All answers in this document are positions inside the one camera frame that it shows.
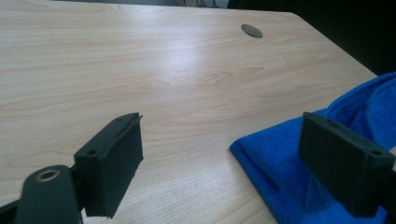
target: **blue fabric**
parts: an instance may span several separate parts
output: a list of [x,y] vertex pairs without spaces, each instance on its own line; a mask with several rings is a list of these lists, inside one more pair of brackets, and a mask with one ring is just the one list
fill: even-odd
[[[396,146],[396,72],[372,79],[335,100],[320,115],[337,120],[390,150]],[[355,218],[297,157],[302,119],[291,119],[242,137],[230,146],[280,223],[383,223]]]

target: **wooden table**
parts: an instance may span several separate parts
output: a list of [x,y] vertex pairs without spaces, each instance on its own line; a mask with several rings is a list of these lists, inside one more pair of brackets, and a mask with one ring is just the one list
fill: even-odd
[[290,13],[1,1],[0,204],[140,112],[145,159],[114,219],[86,223],[274,223],[229,145],[373,77]]

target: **light wood surface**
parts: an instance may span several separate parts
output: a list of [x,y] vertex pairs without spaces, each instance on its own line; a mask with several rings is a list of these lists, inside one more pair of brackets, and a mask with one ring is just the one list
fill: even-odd
[[86,223],[275,223],[229,145],[373,77],[290,13],[0,1],[0,205],[140,112],[145,159]]

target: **table top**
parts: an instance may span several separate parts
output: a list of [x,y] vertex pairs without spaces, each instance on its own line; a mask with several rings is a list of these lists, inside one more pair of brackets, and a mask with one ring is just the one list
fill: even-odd
[[290,13],[1,1],[0,205],[140,112],[145,159],[115,217],[85,223],[274,223],[229,145],[374,76]]

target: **round screw hole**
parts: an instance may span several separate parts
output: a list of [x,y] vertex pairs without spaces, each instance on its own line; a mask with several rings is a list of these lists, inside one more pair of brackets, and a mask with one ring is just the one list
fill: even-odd
[[96,154],[96,152],[98,152],[98,151],[96,151],[95,149],[90,149],[87,151],[87,154],[91,156],[91,155]]
[[382,155],[382,153],[380,151],[371,151],[371,153],[373,155],[376,155],[376,156],[381,156]]
[[250,35],[254,38],[262,38],[263,37],[262,32],[252,25],[243,24],[243,25],[241,25],[241,29],[243,32],[245,32],[245,34]]
[[61,172],[59,170],[48,170],[44,171],[43,173],[37,175],[35,177],[35,181],[37,182],[47,182],[50,181],[51,179],[54,179],[56,176],[58,176]]

